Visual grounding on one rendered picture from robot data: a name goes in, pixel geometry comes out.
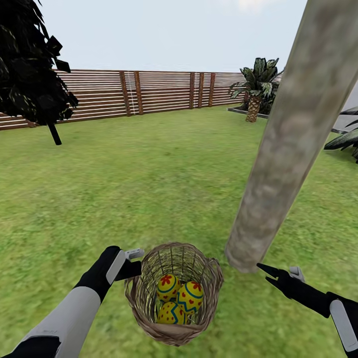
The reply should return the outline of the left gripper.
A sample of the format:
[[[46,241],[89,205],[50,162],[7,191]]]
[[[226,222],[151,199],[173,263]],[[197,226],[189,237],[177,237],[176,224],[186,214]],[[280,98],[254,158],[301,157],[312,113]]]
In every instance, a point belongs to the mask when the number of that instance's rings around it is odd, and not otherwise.
[[[114,281],[125,280],[130,277],[141,275],[141,262],[140,261],[135,261],[135,262],[128,261],[128,262],[129,262],[129,267],[126,273],[122,275],[118,275]]]

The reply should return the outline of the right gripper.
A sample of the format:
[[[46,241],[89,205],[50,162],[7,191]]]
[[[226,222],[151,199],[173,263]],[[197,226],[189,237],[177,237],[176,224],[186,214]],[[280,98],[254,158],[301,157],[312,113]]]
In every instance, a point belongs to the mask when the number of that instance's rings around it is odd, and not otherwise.
[[[292,278],[286,270],[277,269],[261,263],[257,263],[257,266],[274,277],[274,279],[270,277],[266,277],[265,279],[281,290],[287,298],[293,298],[309,308],[308,299],[313,290],[312,286]]]

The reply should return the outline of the wicker basket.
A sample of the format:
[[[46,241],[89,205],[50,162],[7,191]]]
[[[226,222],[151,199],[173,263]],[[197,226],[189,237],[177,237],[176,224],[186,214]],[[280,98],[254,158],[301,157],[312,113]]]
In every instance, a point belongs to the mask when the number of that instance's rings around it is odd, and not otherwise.
[[[156,305],[158,302],[156,283],[158,279],[155,278],[156,273],[153,270],[157,265],[159,265],[158,271],[166,268],[166,264],[163,264],[164,258],[160,256],[160,251],[163,250],[169,249],[170,258],[168,262],[174,265],[176,259],[172,251],[173,248],[179,249],[182,256],[187,256],[187,251],[192,252],[190,255],[192,264],[199,263],[201,265],[199,279],[196,276],[193,279],[202,286],[204,291],[202,305],[194,316],[193,314],[189,315],[187,324],[161,324],[156,321]],[[150,259],[156,257],[156,255],[158,258],[151,265]],[[150,279],[152,282],[149,284]],[[150,250],[141,261],[141,275],[125,279],[124,288],[128,287],[131,280],[133,280],[131,291],[129,293],[128,289],[125,289],[124,295],[129,300],[139,326],[142,327],[147,336],[154,338],[156,342],[177,348],[189,344],[208,329],[214,320],[219,299],[218,293],[224,282],[223,271],[217,258],[207,258],[194,245],[180,242],[161,244]],[[182,278],[179,280],[181,285],[187,283],[187,280]],[[150,288],[151,290],[149,290]],[[192,324],[193,317],[197,320],[196,324]]]

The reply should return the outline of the easter egg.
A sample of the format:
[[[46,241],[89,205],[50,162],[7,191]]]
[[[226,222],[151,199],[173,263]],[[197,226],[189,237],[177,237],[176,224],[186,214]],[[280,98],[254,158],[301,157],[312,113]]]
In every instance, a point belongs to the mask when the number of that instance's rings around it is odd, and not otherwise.
[[[168,301],[176,301],[177,293],[181,283],[179,276],[174,273],[166,273],[161,276],[156,284],[157,299],[160,303]]]
[[[181,311],[187,315],[196,314],[202,305],[204,291],[195,280],[181,285],[176,302]]]
[[[156,316],[157,323],[161,324],[187,324],[188,319],[189,316],[181,311],[175,301],[162,302]]]

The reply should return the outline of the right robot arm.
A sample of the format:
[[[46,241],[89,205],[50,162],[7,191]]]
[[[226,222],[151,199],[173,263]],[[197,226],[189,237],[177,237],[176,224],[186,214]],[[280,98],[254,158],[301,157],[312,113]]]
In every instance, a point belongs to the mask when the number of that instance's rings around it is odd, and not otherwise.
[[[283,294],[325,318],[331,315],[348,358],[358,358],[358,302],[343,298],[332,292],[326,294],[305,283],[304,274],[298,267],[290,267],[290,274],[261,263],[257,266],[274,277],[265,279]]]

